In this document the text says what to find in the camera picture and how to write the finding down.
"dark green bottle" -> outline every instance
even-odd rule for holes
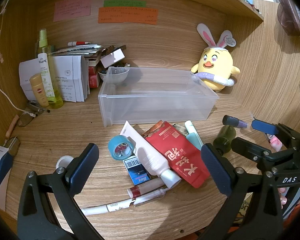
[[[213,146],[221,154],[230,152],[231,150],[231,141],[235,138],[236,132],[235,129],[230,125],[225,125],[221,128],[217,137],[213,141]]]

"white ceramic bowl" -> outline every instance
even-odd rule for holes
[[[107,80],[107,82],[112,83],[112,84],[118,84],[118,83],[123,82],[127,78],[128,72],[129,72],[128,67],[112,68],[111,70],[113,71],[113,74],[111,74],[108,77],[109,80]],[[106,74],[102,74],[100,72],[98,72],[98,73],[99,73],[100,78],[102,80],[104,80],[104,78],[106,77]]]

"green glass bottle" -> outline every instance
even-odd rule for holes
[[[51,46],[48,45],[46,29],[40,30],[39,37],[38,59],[42,82],[49,106],[57,109],[63,106],[63,100],[56,81],[54,61],[51,55]]]
[[[213,146],[221,154],[230,152],[231,142],[235,138],[236,132],[235,129],[230,125],[225,125],[221,128],[217,137],[213,141]]]

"pink sticky note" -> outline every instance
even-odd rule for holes
[[[54,5],[53,22],[90,15],[91,0],[62,0]]]

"red book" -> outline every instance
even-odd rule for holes
[[[199,188],[210,176],[200,151],[168,122],[145,138],[169,162],[170,167],[193,187]]]
[[[95,74],[96,73],[96,71],[97,71],[97,67],[95,66],[95,67],[89,67],[89,75],[93,75],[93,74]]]
[[[89,75],[89,87],[90,88],[97,88],[99,86],[99,82],[100,82],[99,73]]]

